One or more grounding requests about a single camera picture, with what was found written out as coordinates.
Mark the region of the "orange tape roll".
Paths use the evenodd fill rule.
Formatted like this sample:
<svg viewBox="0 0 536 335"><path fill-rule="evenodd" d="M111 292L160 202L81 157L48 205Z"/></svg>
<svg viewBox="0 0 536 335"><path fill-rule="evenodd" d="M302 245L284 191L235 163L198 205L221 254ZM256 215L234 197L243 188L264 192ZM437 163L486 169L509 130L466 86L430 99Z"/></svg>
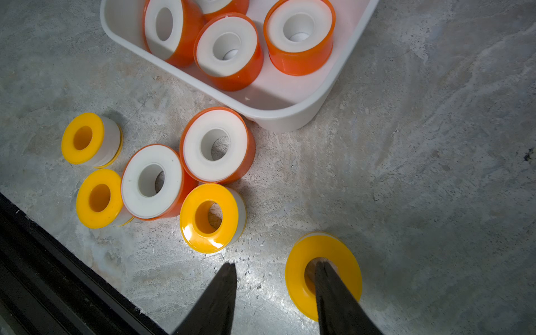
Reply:
<svg viewBox="0 0 536 335"><path fill-rule="evenodd" d="M153 221L179 216L186 197L198 181L183 168L171 147L147 145L127 163L121 178L126 209L137 219Z"/></svg>
<svg viewBox="0 0 536 335"><path fill-rule="evenodd" d="M246 14L249 0L195 0L206 17L213 17L226 13Z"/></svg>
<svg viewBox="0 0 536 335"><path fill-rule="evenodd" d="M193 63L194 43L205 24L195 1L146 1L142 23L150 53L178 68Z"/></svg>
<svg viewBox="0 0 536 335"><path fill-rule="evenodd" d="M230 184L250 170L255 159L255 139L236 111L208 108L196 114L184 129L180 159L195 180Z"/></svg>
<svg viewBox="0 0 536 335"><path fill-rule="evenodd" d="M332 53L335 25L336 12L330 1L278 1L263 25L272 64L286 75L316 72Z"/></svg>
<svg viewBox="0 0 536 335"><path fill-rule="evenodd" d="M193 55L210 82L227 92L251 85L264 64L255 23L241 13L227 13L209 21L198 34Z"/></svg>

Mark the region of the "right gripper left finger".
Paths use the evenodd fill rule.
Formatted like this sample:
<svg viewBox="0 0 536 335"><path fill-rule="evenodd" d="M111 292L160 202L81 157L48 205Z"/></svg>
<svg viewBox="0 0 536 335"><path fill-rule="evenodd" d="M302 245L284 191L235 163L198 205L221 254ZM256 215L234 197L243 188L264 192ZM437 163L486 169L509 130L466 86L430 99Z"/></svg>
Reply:
<svg viewBox="0 0 536 335"><path fill-rule="evenodd" d="M173 334L231 334L236 293L236 266L226 262Z"/></svg>

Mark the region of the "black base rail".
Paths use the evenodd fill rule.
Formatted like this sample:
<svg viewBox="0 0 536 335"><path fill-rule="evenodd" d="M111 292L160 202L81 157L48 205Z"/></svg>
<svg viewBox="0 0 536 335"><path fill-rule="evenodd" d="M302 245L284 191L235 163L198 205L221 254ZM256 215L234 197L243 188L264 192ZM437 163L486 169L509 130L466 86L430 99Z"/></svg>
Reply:
<svg viewBox="0 0 536 335"><path fill-rule="evenodd" d="M2 196L1 333L164 334L165 330Z"/></svg>

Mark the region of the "yellow tape roll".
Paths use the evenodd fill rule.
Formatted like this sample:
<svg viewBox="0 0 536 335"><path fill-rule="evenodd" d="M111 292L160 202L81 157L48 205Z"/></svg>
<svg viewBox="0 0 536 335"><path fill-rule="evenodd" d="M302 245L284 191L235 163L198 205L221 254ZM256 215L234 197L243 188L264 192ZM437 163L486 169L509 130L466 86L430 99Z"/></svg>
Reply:
<svg viewBox="0 0 536 335"><path fill-rule="evenodd" d="M83 181L76 212L80 222L90 229L125 226L134 219L122 200L120 175L108 169L97 170Z"/></svg>
<svg viewBox="0 0 536 335"><path fill-rule="evenodd" d="M309 233L300 238L290 251L286 262L285 280L288 294L306 317L318 321L315 286L306 275L313 260L326 259L356 300L362 295L362 273L350 249L336 237L323 233Z"/></svg>
<svg viewBox="0 0 536 335"><path fill-rule="evenodd" d="M71 164L102 169L119 157L123 143L123 132L117 122L95 113L84 113L66 127L61 153Z"/></svg>
<svg viewBox="0 0 536 335"><path fill-rule="evenodd" d="M194 251L217 253L236 242L247 226L247 208L238 192L220 184L202 184L181 208L180 228Z"/></svg>

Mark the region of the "white storage box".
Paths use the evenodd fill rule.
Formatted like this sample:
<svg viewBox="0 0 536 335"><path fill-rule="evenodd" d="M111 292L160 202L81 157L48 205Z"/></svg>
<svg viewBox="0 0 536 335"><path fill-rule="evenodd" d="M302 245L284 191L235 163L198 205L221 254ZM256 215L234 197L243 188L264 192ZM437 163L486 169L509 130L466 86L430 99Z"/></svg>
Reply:
<svg viewBox="0 0 536 335"><path fill-rule="evenodd" d="M334 47L327 63L305 76L286 75L265 56L262 71L236 92L217 89L195 65L185 69L153 56L142 40L143 1L102 1L100 23L116 43L170 75L195 87L269 131L284 133L308 124L319 112L364 33L377 1L333 1L336 13Z"/></svg>

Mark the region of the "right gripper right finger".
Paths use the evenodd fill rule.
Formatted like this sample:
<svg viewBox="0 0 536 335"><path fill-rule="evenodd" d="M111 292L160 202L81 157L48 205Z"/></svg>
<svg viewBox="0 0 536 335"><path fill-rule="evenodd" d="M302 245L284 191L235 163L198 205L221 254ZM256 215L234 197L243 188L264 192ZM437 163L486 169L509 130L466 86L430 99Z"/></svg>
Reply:
<svg viewBox="0 0 536 335"><path fill-rule="evenodd" d="M315 295L321 334L381 334L327 261L315 267Z"/></svg>

